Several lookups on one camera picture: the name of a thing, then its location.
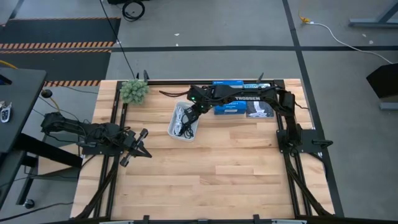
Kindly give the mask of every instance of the blue box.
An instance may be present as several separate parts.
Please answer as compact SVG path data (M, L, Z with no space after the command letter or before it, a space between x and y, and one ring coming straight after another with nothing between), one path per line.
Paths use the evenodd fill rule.
M233 88L242 88L243 81L242 80L213 81L213 85L229 85L230 87ZM234 101L228 103L227 105L214 107L215 115L244 114L245 112L246 112L246 101Z

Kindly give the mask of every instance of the floor mat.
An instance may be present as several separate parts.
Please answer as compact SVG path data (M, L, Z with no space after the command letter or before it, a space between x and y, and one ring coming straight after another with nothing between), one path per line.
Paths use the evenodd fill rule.
M120 18L109 18L116 33ZM116 41L102 17L12 19L3 27L0 49L111 47Z
M99 85L106 77L110 56L110 50L98 49L0 51L1 60L18 68L47 71L46 86Z

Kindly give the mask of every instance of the orange and black hazard tape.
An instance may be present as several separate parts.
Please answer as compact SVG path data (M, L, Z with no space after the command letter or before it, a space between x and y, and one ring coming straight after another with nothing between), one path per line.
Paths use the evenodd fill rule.
M98 86L101 80L72 80L72 81L46 81L44 86L56 87L56 86Z
M112 47L113 41L104 42L64 42L64 43L20 43L0 44L0 49L53 49L79 47Z
M10 19L10 21L19 21L19 20L65 20L65 19L106 19L106 17L16 18L16 19ZM120 19L120 17L109 17L109 19Z
M59 53L89 53L89 52L108 52L111 50L107 49L95 49L95 50L5 50L1 51L0 54L59 54Z

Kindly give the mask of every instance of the yellow cable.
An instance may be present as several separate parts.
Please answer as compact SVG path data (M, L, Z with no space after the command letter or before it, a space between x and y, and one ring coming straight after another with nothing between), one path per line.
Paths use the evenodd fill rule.
M57 108L57 111L58 111L59 113L61 113L61 112L60 112L60 107L58 106L57 102L55 102L55 100L54 100L52 97L50 97L50 100L55 104L55 107Z
M11 65L10 63L5 62L5 61L3 61L3 60L0 60L0 63L3 64L3 65L7 65L7 66L10 67L10 68L18 69L17 67L15 67L15 66Z

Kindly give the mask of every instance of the wooden table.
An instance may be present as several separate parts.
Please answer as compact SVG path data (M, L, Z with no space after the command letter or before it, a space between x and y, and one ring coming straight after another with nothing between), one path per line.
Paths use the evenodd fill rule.
M300 80L284 82L297 103L307 106ZM94 123L109 122L116 84L101 82ZM137 133L142 128L149 130L144 142L153 158L132 158L126 168L119 166L112 220L142 220L144 215L151 220L252 219L253 214L293 218L284 159L275 135L276 119L215 116L210 111L200 117L193 142L172 139L167 134L171 115L176 102L187 101L186 96L169 98L159 90L178 93L188 88L187 84L151 85L143 105L129 105L126 126ZM120 101L116 124L121 107ZM296 118L303 129L312 128L308 110L296 107ZM308 154L301 159L308 188L333 213L322 163ZM102 156L96 156L81 170L71 217L78 215L96 192L102 161ZM304 214L300 189L296 189Z

